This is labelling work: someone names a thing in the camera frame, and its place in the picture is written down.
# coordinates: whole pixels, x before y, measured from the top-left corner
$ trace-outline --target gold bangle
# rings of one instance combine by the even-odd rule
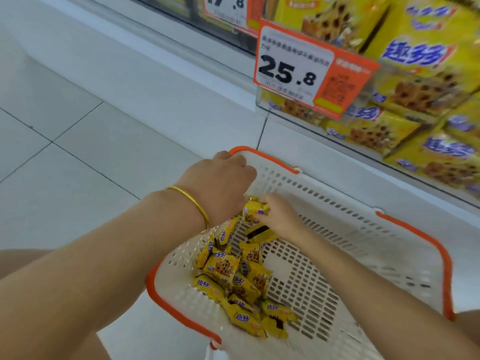
[[[192,201],[195,206],[197,206],[198,210],[200,211],[201,215],[203,216],[203,219],[205,221],[205,230],[201,231],[201,234],[205,234],[210,230],[210,218],[208,217],[207,212],[203,209],[203,207],[197,202],[195,198],[193,198],[190,194],[185,192],[182,188],[179,188],[177,186],[169,186],[166,188],[167,190],[176,190],[180,193],[182,193],[184,196],[188,197],[190,201]]]

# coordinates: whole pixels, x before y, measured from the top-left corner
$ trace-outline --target shopping basket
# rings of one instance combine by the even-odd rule
[[[281,193],[310,229],[453,319],[452,263],[434,238],[259,151],[237,147],[230,153],[242,154],[257,169],[247,194]],[[247,227],[238,224],[229,242],[235,255],[240,254],[239,243],[246,241]],[[160,307],[232,359],[382,358],[313,263],[280,239],[262,250],[264,265],[273,270],[268,297],[292,307],[298,321],[287,327],[287,340],[259,339],[234,327],[218,304],[191,286],[199,274],[194,262],[200,248],[222,228],[180,245],[149,273],[147,290]]]

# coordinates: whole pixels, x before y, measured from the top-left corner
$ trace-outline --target price label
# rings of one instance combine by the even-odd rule
[[[248,30],[247,3],[248,0],[203,0],[203,7],[206,14]]]
[[[260,22],[256,84],[340,119],[380,64],[266,20]]]

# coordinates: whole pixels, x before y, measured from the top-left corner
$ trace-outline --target tiled floor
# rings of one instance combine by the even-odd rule
[[[28,59],[1,28],[0,76],[0,250],[66,244],[200,159]],[[207,347],[146,294],[100,337],[113,360],[203,359]]]

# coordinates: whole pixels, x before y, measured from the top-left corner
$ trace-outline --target hand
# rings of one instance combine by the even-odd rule
[[[266,215],[257,214],[255,217],[278,236],[295,243],[295,238],[301,237],[299,233],[305,230],[306,226],[293,206],[277,193],[265,194],[260,201],[268,204],[270,211]]]
[[[240,154],[218,152],[213,159],[190,166],[176,186],[188,192],[210,217],[210,227],[224,223],[242,211],[245,192],[257,177],[254,167],[246,165]]]

